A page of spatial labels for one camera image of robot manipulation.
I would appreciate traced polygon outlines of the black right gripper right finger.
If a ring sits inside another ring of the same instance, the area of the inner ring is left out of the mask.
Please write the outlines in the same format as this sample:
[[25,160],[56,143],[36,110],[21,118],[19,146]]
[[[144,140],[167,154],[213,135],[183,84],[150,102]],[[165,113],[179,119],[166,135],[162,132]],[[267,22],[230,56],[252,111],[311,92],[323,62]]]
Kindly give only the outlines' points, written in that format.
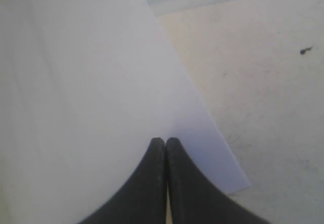
[[166,155],[173,223],[269,223],[215,187],[178,138],[167,140]]

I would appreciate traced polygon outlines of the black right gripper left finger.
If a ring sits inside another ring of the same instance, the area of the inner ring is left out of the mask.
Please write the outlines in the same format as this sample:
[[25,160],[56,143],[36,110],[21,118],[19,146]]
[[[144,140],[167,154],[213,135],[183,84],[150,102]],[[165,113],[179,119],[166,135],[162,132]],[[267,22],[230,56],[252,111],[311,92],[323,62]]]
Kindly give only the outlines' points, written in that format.
[[167,177],[165,143],[153,138],[125,184],[83,224],[165,223]]

